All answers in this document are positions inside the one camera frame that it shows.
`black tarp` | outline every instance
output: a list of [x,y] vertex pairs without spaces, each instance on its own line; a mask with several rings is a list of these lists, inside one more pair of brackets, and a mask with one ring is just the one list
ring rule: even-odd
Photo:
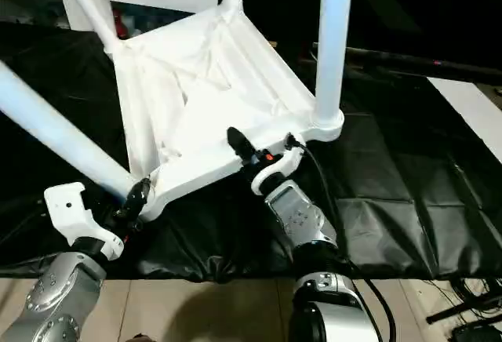
[[[0,32],[0,59],[127,166],[113,66],[95,34],[9,24]],[[344,248],[363,274],[500,276],[502,166],[463,119],[419,77],[347,69],[342,97],[340,139],[309,147],[336,198]],[[36,276],[67,248],[50,223],[45,188],[80,180],[87,206],[98,210],[107,199],[3,115],[0,132],[0,275]],[[294,178],[325,205],[307,158]],[[108,276],[224,282],[287,275],[270,218],[249,186],[230,176],[170,203],[109,263]]]

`black wire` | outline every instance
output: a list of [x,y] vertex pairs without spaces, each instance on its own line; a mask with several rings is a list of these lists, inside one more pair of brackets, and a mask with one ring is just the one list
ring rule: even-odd
[[394,320],[394,315],[392,314],[392,311],[389,307],[389,304],[387,304],[387,301],[385,301],[384,296],[378,290],[378,288],[373,284],[373,282],[371,282],[369,279],[365,279],[364,282],[366,282],[366,285],[368,285],[368,287],[375,294],[378,301],[380,301],[380,304],[382,304],[382,307],[384,308],[385,311],[385,315],[387,316],[387,320],[389,322],[389,341],[395,342],[396,341],[395,320]]
[[[453,307],[456,306],[456,304],[453,302],[453,300],[451,300],[449,298],[449,296],[446,295],[446,292],[444,289],[442,289],[441,287],[439,287],[438,285],[436,285],[435,283],[433,283],[431,281],[422,281],[422,282],[427,283],[430,286],[434,286],[449,301],[449,303],[452,304]],[[463,324],[467,324],[467,321],[465,320],[465,318],[462,314],[459,313],[458,317],[460,318],[460,320],[462,321]]]
[[[337,219],[335,205],[333,204],[333,200],[331,199],[331,195],[329,193],[328,181],[326,179],[326,176],[324,175],[324,170],[322,169],[321,163],[318,162],[317,158],[314,156],[312,151],[310,151],[307,148],[307,146],[305,146],[304,144],[294,140],[293,145],[302,148],[307,153],[307,155],[310,157],[310,159],[313,161],[315,168],[317,169],[318,175],[321,178],[322,188],[324,190],[326,201],[328,202],[329,213],[331,214],[332,220],[335,221]],[[345,257],[345,260],[347,260],[347,262],[351,265],[351,267],[354,271],[356,271],[362,277],[364,276],[363,273],[361,272],[361,269],[359,269],[359,267],[357,267],[348,258],[348,256]],[[378,290],[378,288],[373,284],[373,282],[371,282],[369,279],[364,279],[364,281],[366,282],[368,287],[372,290],[372,292],[375,294],[378,301],[380,301],[380,304],[382,305],[382,308],[385,311],[385,315],[387,316],[387,320],[388,320],[388,324],[389,324],[389,342],[395,342],[396,341],[395,319],[394,319],[394,315],[392,314],[392,311],[391,311],[389,305],[387,304],[387,301],[385,300],[385,298],[381,294],[381,292]]]
[[368,304],[364,301],[364,298],[362,297],[362,294],[359,291],[358,287],[355,285],[355,283],[354,283],[354,290],[355,290],[356,295],[361,300],[362,306],[364,307],[366,314],[368,315],[369,320],[371,321],[371,324],[373,325],[373,328],[376,331],[376,336],[378,338],[378,342],[384,342],[384,340],[382,338],[382,333],[380,333],[380,329],[378,329],[377,322],[375,321],[375,318],[371,314],[371,311],[369,310]]
[[319,174],[319,177],[321,178],[321,183],[322,183],[322,188],[324,189],[324,195],[326,197],[326,201],[328,203],[329,207],[329,214],[333,218],[333,220],[336,219],[336,210],[335,210],[335,205],[333,204],[333,200],[331,199],[330,192],[329,192],[329,185],[328,185],[328,180],[326,179],[326,176],[324,175],[324,170],[322,169],[321,163],[318,162],[317,158],[314,156],[312,151],[308,149],[307,146],[300,142],[296,142],[296,146],[300,147],[303,149],[307,155],[310,157],[310,159],[313,161],[315,168],[317,169],[317,172]]
[[[502,291],[499,280],[490,279],[482,281],[487,293],[500,293]],[[472,289],[467,286],[465,279],[453,279],[449,281],[449,283],[452,286],[453,292],[464,303],[472,302],[478,297],[473,293]],[[502,311],[499,300],[494,300],[493,302],[490,302],[488,304],[483,304],[471,309],[471,312],[474,313],[478,318],[486,318],[485,315],[493,315],[494,313],[497,313],[499,311]]]

